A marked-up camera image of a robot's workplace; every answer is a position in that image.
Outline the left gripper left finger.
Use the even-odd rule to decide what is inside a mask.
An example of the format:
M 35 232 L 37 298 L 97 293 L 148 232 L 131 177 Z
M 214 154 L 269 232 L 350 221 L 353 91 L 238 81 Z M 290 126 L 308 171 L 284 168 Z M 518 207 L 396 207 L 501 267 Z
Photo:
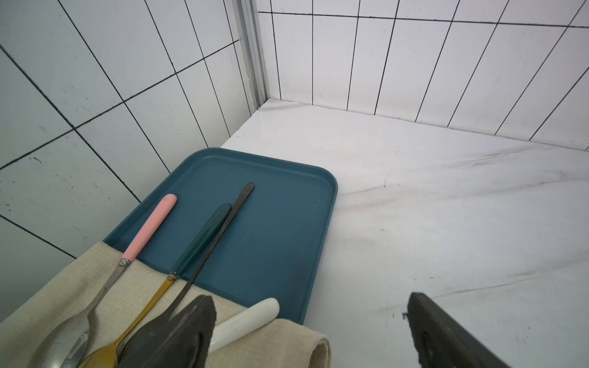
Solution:
M 119 367 L 204 367 L 216 323 L 213 298 L 201 295 Z

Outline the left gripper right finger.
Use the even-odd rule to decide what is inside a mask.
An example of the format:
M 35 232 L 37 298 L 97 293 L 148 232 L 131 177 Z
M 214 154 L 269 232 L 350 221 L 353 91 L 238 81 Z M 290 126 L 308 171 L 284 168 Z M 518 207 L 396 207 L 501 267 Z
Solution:
M 406 318 L 422 367 L 507 366 L 422 292 L 410 295 Z

